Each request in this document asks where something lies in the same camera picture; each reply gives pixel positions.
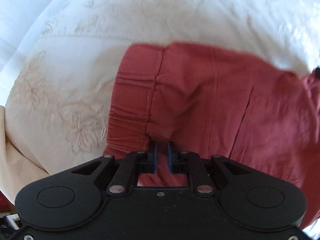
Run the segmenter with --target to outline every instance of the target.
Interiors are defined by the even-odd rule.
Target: white bedspread
[[[217,45],[305,75],[320,62],[319,10],[320,0],[57,0],[21,43],[23,51],[41,32],[6,104],[6,135],[35,173],[100,156],[113,80],[137,41]],[[6,67],[16,64],[12,57]],[[34,177],[6,165],[18,173],[6,191],[0,167],[13,201]]]

